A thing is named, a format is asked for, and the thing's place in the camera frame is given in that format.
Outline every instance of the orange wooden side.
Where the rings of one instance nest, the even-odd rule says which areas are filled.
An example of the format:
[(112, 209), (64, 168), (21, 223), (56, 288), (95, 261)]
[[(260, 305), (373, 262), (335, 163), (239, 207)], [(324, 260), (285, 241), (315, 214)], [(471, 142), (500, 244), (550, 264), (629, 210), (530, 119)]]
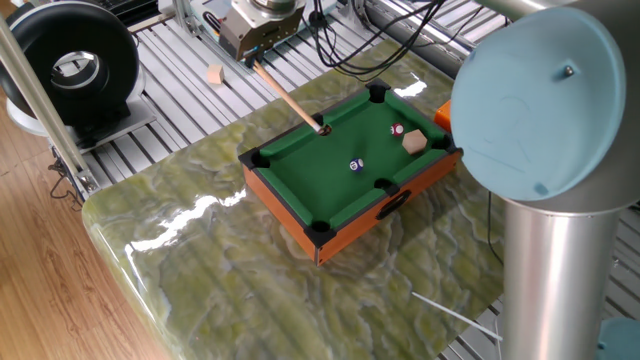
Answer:
[(293, 236), (294, 239), (300, 244), (304, 252), (309, 255), (313, 260), (315, 258), (316, 246), (309, 240), (304, 233), (304, 229), (296, 219), (291, 215), (289, 210), (282, 205), (282, 203), (276, 198), (276, 196), (269, 190), (269, 188), (258, 178), (258, 176), (250, 171), (246, 166), (242, 166), (244, 171), (244, 178), (247, 181), (247, 185), (258, 195), (260, 200), (267, 205), (267, 208), (271, 213), (284, 225), (285, 229)]
[(451, 100), (447, 101), (444, 105), (436, 111), (436, 116), (433, 122), (440, 125), (441, 128), (451, 132)]
[[(411, 196), (408, 201), (411, 201), (414, 197), (420, 194), (429, 186), (433, 185), (436, 181), (440, 180), (443, 176), (449, 173), (455, 167), (456, 162), (460, 157), (460, 153), (450, 154), (444, 159), (440, 160), (437, 164), (434, 164), (424, 173), (413, 179), (411, 182), (403, 186), (400, 191), (390, 199), (377, 204), (360, 217), (349, 223), (347, 226), (338, 231), (336, 237), (331, 239), (328, 243), (318, 249), (318, 259), (316, 265), (320, 266), (327, 262), (331, 257), (344, 249), (347, 245), (351, 244), (354, 240), (362, 236), (369, 229), (378, 224), (376, 215), (380, 210), (396, 196), (402, 194), (406, 190), (411, 190)], [(246, 166), (243, 166), (244, 176), (247, 181), (247, 185), (253, 189), (258, 195), (260, 200), (269, 208), (271, 213), (284, 225), (289, 234), (300, 244), (302, 249), (313, 260), (315, 259), (315, 245), (309, 240), (304, 233), (304, 229), (295, 220), (293, 215), (287, 210), (284, 205), (278, 200), (278, 198), (269, 190), (269, 188), (256, 176), (252, 171), (249, 171)]]
[(332, 256), (340, 252), (340, 250), (351, 244), (355, 239), (362, 236), (369, 229), (377, 225), (379, 221), (376, 219), (376, 215), (378, 215), (380, 209), (382, 209), (382, 207), (385, 206), (389, 201), (395, 199), (396, 196), (402, 194), (406, 190), (411, 190), (411, 196), (409, 197), (407, 202), (411, 201), (411, 199), (416, 197), (426, 188), (433, 185), (433, 183), (440, 180), (451, 170), (453, 170), (459, 157), (460, 153), (448, 155), (444, 159), (440, 160), (437, 164), (429, 168), (429, 170), (420, 174), (411, 182), (403, 186), (395, 196), (374, 206), (369, 211), (362, 214), (359, 218), (352, 221), (349, 225), (342, 228), (335, 238), (331, 239), (331, 241), (320, 248), (317, 265), (322, 265)]

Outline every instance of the green marble surface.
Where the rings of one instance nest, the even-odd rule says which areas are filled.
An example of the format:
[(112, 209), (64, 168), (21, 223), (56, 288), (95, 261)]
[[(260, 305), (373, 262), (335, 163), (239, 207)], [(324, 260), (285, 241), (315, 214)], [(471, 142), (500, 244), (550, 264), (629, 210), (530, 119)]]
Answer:
[[(371, 65), (396, 46), (383, 42), (358, 61)], [(452, 80), (412, 54), (381, 78), (430, 117), (451, 93)], [(314, 113), (362, 87), (331, 71), (292, 95)], [(317, 268), (237, 161), (299, 122), (277, 100), (95, 194), (83, 218), (96, 248), (177, 359), (435, 358), (466, 326), (411, 291), (472, 318), (502, 293), (486, 190), (460, 164)]]

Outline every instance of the small wooden cube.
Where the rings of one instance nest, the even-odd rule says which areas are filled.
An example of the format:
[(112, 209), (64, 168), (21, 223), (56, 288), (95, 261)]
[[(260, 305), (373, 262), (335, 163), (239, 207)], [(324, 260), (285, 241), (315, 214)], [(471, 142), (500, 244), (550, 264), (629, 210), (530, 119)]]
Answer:
[(207, 80), (211, 84), (220, 85), (224, 81), (224, 71), (222, 65), (211, 64), (207, 69)]
[(404, 134), (402, 146), (407, 150), (409, 155), (414, 155), (427, 147), (427, 138), (422, 135), (420, 130), (413, 130), (412, 132)]

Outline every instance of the mini pool table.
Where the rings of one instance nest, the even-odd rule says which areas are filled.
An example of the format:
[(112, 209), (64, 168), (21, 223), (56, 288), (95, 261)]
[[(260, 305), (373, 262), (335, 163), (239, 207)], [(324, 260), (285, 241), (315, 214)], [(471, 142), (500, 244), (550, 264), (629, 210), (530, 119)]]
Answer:
[[(331, 133), (302, 123), (239, 156), (249, 187), (322, 265), (405, 202), (453, 169), (451, 135), (382, 81), (312, 116)], [(403, 136), (420, 130), (427, 147), (410, 155)], [(349, 163), (363, 160), (356, 172)]]

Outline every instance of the wooden floor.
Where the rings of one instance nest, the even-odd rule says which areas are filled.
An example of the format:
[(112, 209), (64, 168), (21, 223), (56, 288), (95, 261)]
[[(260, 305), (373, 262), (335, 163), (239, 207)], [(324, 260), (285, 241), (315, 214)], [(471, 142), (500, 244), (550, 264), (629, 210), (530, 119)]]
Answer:
[[(11, 5), (0, 1), (6, 17)], [(93, 248), (47, 141), (7, 117), (0, 94), (0, 359), (164, 359)], [(57, 192), (64, 194), (65, 184)]]

